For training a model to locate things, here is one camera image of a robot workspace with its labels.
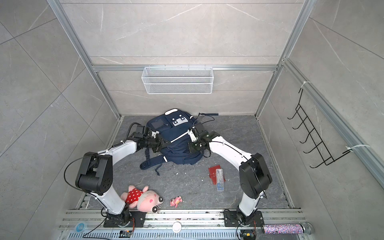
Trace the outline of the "navy blue student backpack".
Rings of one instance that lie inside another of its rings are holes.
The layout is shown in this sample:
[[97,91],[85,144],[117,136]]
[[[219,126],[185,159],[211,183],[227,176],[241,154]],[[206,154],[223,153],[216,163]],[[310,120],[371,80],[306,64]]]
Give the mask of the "navy blue student backpack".
[[191,153],[188,144],[191,137],[188,130],[199,124],[197,118],[187,112],[172,109],[147,122],[152,131],[159,133],[161,137],[170,144],[160,150],[160,155],[151,158],[149,149],[146,149],[146,160],[141,163],[141,170],[147,170],[163,163],[173,162],[177,165],[196,164],[202,157],[203,152]]

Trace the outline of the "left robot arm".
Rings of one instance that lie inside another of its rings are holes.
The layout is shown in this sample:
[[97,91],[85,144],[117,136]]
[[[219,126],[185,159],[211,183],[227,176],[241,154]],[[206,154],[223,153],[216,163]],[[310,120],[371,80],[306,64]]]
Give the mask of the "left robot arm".
[[96,198],[109,217],[127,218],[129,210],[134,208],[144,213],[156,213],[164,202],[162,197],[145,187],[139,199],[129,204],[113,187],[114,165],[117,162],[141,149],[152,149],[156,153],[171,144],[150,127],[138,123],[134,125],[137,126],[136,131],[131,133],[130,127],[126,138],[120,143],[97,153],[88,152],[80,158],[82,162],[73,188]]

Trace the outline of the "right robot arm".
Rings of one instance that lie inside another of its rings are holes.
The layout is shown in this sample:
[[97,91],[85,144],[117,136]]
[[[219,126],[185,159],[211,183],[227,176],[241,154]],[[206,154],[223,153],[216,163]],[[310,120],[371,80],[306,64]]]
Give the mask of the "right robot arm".
[[260,199],[272,183],[272,176],[264,157],[247,153],[226,141],[216,132],[208,132],[202,123],[194,124],[188,130],[191,138],[191,153],[209,150],[220,155],[239,171],[242,200],[237,207],[236,218],[242,225],[248,225],[255,217]]

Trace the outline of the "red card box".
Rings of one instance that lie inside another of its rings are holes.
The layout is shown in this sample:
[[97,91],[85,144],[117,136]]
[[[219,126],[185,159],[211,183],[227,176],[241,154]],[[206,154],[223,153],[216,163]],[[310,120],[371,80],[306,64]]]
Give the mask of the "red card box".
[[216,181],[216,169],[219,169],[219,168],[221,168],[220,165],[216,165],[216,166],[213,166],[213,167],[209,168],[209,177],[212,180],[214,185],[217,184],[217,181]]

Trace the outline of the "pink pig plush toy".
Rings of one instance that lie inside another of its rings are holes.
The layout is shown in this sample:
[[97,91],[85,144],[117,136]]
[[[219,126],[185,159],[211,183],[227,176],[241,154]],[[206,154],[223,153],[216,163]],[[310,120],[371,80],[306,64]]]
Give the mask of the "pink pig plush toy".
[[137,209],[143,213],[158,212],[164,199],[155,191],[145,186],[142,190],[130,185],[128,192],[121,194],[121,199],[128,205],[129,209]]

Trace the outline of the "small pink toy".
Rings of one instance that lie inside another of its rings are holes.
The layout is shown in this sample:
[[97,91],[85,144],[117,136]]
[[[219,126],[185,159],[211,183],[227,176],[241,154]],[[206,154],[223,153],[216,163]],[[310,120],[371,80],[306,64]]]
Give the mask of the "small pink toy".
[[171,206],[171,207],[175,207],[175,208],[177,208],[178,205],[179,205],[180,203],[182,203],[182,202],[183,202],[182,197],[181,197],[181,196],[178,196],[178,197],[175,197],[175,198],[171,199],[171,201],[170,201],[170,206]]

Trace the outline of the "white round cap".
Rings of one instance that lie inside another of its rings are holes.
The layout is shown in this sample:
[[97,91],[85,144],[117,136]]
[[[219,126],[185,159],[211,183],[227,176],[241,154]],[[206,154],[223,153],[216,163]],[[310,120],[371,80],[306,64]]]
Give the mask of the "white round cap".
[[173,223],[172,225],[172,230],[174,233],[178,234],[181,232],[182,230],[182,224],[180,222],[175,222]]

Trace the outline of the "blue tape roll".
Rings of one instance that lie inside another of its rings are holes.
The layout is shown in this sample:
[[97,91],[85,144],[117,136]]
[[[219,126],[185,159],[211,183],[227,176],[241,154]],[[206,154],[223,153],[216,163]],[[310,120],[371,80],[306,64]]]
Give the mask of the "blue tape roll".
[[88,225],[85,222],[78,222],[75,226],[75,232],[80,234],[83,233],[87,229]]

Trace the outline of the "glitter purple tube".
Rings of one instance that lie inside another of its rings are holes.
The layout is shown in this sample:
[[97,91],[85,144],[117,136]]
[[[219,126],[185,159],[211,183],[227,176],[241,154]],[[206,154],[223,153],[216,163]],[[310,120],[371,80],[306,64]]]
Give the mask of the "glitter purple tube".
[[311,235],[315,232],[314,227],[310,223],[298,224],[272,224],[263,225],[262,230],[265,234],[271,235],[292,235],[306,234]]

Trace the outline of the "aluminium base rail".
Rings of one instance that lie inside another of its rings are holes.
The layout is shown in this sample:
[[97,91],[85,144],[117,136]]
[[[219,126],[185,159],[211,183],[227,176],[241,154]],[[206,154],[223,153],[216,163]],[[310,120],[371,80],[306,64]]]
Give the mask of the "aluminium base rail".
[[306,240],[315,232],[300,209],[261,209],[247,223],[234,210],[132,211],[125,227],[98,210],[68,210],[57,222],[61,240],[256,240],[287,235]]

